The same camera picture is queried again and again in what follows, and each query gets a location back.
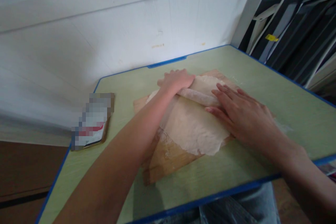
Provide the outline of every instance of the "blue table edge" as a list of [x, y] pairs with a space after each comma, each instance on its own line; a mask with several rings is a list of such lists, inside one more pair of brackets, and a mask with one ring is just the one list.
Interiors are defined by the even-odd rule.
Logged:
[[[131, 69], [131, 70], [127, 70], [127, 71], [123, 71], [123, 72], [119, 72], [119, 73], [115, 73], [115, 74], [112, 74], [112, 75], [107, 75], [107, 76], [104, 76], [104, 77], [101, 77], [94, 89], [94, 93], [96, 92], [97, 90], [97, 87], [100, 83], [100, 81], [106, 77], [110, 77], [110, 76], [113, 76], [113, 75], [117, 75], [117, 74], [121, 74], [121, 73], [125, 73], [125, 72], [129, 72], [129, 71], [133, 71], [135, 69], [140, 69], [140, 68], [155, 68], [155, 67], [159, 67], [159, 66], [162, 66], [162, 65], [166, 65], [166, 64], [170, 64], [170, 63], [174, 63], [174, 62], [177, 62], [177, 61], [181, 61], [181, 60], [184, 60], [186, 59], [188, 56], [190, 55], [193, 55], [193, 54], [197, 54], [197, 53], [202, 53], [202, 52], [205, 52], [205, 51], [209, 51], [209, 50], [212, 50], [212, 49], [216, 49], [216, 48], [220, 48], [220, 47], [225, 47], [225, 46], [231, 46], [235, 49], [237, 49], [238, 51], [244, 53], [245, 55], [249, 56], [250, 58], [252, 58], [253, 60], [259, 62], [260, 64], [262, 64], [263, 66], [271, 69], [273, 72], [276, 72], [277, 74], [281, 75], [282, 77], [286, 78], [287, 80], [289, 80], [290, 82], [294, 83], [295, 85], [299, 86], [300, 88], [302, 88], [303, 90], [305, 90], [306, 92], [310, 93], [311, 95], [315, 96], [316, 98], [324, 101], [325, 103], [329, 104], [330, 106], [336, 108], [336, 106], [332, 103], [330, 103], [329, 101], [327, 100], [324, 100], [322, 97], [316, 95], [315, 93], [313, 93], [312, 91], [304, 88], [303, 86], [299, 85], [298, 83], [294, 82], [293, 80], [289, 79], [287, 76], [275, 71], [274, 69], [272, 69], [271, 67], [267, 66], [267, 65], [264, 65], [263, 63], [261, 63], [260, 61], [258, 61], [257, 59], [253, 58], [252, 56], [250, 56], [249, 54], [239, 50], [238, 48], [230, 45], [230, 44], [226, 44], [226, 45], [221, 45], [221, 46], [218, 46], [218, 47], [214, 47], [214, 48], [210, 48], [210, 49], [207, 49], [207, 50], [203, 50], [203, 51], [199, 51], [199, 52], [195, 52], [195, 53], [192, 53], [192, 54], [188, 54], [188, 55], [185, 55], [185, 56], [182, 56], [182, 57], [178, 57], [178, 58], [174, 58], [174, 59], [171, 59], [171, 60], [167, 60], [167, 61], [162, 61], [162, 62], [159, 62], [159, 63], [155, 63], [155, 64], [151, 64], [151, 65], [147, 65], [147, 66], [143, 66], [143, 67], [138, 67], [138, 68], [134, 68], [134, 69]], [[71, 148], [71, 144], [70, 146], [68, 147], [68, 150], [66, 151], [66, 154], [63, 158], [63, 162], [57, 172], [57, 175], [55, 177], [55, 180], [51, 186], [51, 189], [49, 190], [48, 192], [48, 195], [43, 203], [43, 206], [41, 208], [41, 211], [36, 219], [36, 224], [39, 223], [40, 219], [41, 219], [41, 216], [43, 214], [43, 211], [47, 205], [47, 202], [49, 200], [49, 197], [54, 189], [54, 186], [56, 184], [56, 181], [58, 179], [58, 176], [60, 175], [60, 172], [63, 168], [63, 165], [65, 163], [65, 160], [67, 159], [67, 156], [68, 156], [68, 153], [70, 151], [70, 148]], [[330, 161], [333, 161], [336, 159], [336, 154], [334, 155], [330, 155], [330, 156], [327, 156], [327, 157], [323, 157], [321, 159], [318, 159], [318, 160], [315, 160], [313, 161], [313, 163], [317, 166], [320, 166], [320, 165], [323, 165], [323, 164], [326, 164]], [[246, 184], [243, 184], [243, 185], [239, 185], [237, 187], [234, 187], [234, 188], [231, 188], [229, 190], [225, 190], [225, 191], [221, 191], [221, 192], [218, 192], [216, 194], [212, 194], [212, 195], [209, 195], [209, 196], [206, 196], [204, 198], [201, 198], [201, 199], [198, 199], [198, 200], [195, 200], [195, 201], [192, 201], [192, 202], [188, 202], [186, 204], [183, 204], [183, 205], [180, 205], [180, 206], [177, 206], [177, 207], [174, 207], [174, 208], [171, 208], [171, 209], [168, 209], [168, 210], [164, 210], [162, 212], [159, 212], [159, 213], [156, 213], [156, 214], [153, 214], [153, 215], [150, 215], [150, 216], [147, 216], [147, 217], [144, 217], [144, 218], [141, 218], [139, 220], [135, 220], [135, 221], [132, 221], [132, 222], [129, 222], [129, 223], [133, 223], [133, 224], [143, 224], [143, 223], [148, 223], [148, 222], [152, 222], [152, 221], [155, 221], [157, 219], [161, 219], [161, 218], [164, 218], [164, 217], [167, 217], [167, 216], [171, 216], [171, 215], [175, 215], [177, 213], [182, 213], [182, 212], [185, 212], [185, 211], [188, 211], [192, 208], [195, 208], [195, 207], [198, 207], [200, 205], [204, 205], [204, 204], [207, 204], [207, 203], [210, 203], [212, 201], [215, 201], [219, 198], [222, 198], [222, 197], [226, 197], [226, 196], [230, 196], [230, 195], [233, 195], [233, 194], [236, 194], [236, 193], [240, 193], [240, 192], [243, 192], [243, 191], [247, 191], [247, 190], [250, 190], [250, 189], [253, 189], [255, 187], [258, 187], [260, 185], [262, 185], [263, 183], [266, 183], [266, 182], [269, 182], [269, 181], [272, 181], [272, 180], [275, 180], [275, 179], [278, 179], [278, 178], [281, 178], [281, 174], [278, 173], [278, 174], [273, 174], [273, 175], [270, 175], [270, 176], [267, 176], [265, 178], [262, 178], [262, 179], [258, 179], [256, 181], [252, 181], [252, 182], [248, 182]]]

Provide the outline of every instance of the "light green tabletop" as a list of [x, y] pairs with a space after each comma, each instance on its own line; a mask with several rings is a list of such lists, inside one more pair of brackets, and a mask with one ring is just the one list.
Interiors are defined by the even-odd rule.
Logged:
[[[133, 117], [133, 101], [150, 94], [171, 69], [199, 75], [218, 69], [239, 87], [266, 104], [287, 135], [304, 146], [311, 159], [336, 153], [336, 109], [232, 46], [223, 46], [156, 68], [143, 67], [100, 80], [96, 93], [115, 93], [107, 141], [70, 152], [46, 204], [40, 223], [52, 223], [85, 172], [118, 131]], [[118, 223], [131, 222], [242, 184], [276, 174], [264, 158], [236, 140], [215, 156], [203, 156], [145, 187], [139, 171]]]

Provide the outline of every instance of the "right hand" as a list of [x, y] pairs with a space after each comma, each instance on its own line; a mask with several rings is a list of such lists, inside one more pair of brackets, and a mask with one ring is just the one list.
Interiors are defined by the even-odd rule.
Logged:
[[298, 145], [277, 127], [270, 110], [243, 90], [237, 92], [228, 86], [217, 84], [212, 90], [223, 108], [207, 107], [206, 110], [219, 118], [226, 129], [243, 144], [273, 158], [274, 152], [288, 152]]
[[196, 75], [188, 74], [186, 69], [171, 70], [170, 73], [164, 73], [164, 79], [157, 81], [161, 90], [171, 90], [175, 95], [182, 88], [188, 88], [194, 81]]

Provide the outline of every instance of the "brown floor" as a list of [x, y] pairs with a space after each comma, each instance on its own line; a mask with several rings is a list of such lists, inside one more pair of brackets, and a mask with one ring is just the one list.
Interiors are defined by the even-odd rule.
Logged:
[[0, 223], [34, 223], [44, 198], [8, 206], [13, 200], [46, 194], [67, 147], [0, 141]]
[[305, 216], [297, 201], [283, 179], [272, 182], [276, 204], [282, 224], [309, 224], [309, 219]]

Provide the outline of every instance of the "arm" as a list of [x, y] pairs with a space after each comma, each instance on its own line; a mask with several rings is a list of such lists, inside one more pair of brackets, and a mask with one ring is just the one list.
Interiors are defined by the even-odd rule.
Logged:
[[212, 92], [223, 108], [208, 107], [243, 144], [259, 151], [282, 173], [293, 195], [313, 223], [336, 221], [336, 184], [309, 159], [303, 147], [276, 126], [269, 109], [247, 95], [217, 84]]
[[159, 92], [114, 137], [84, 175], [54, 223], [116, 223], [168, 104], [195, 75], [164, 74]]

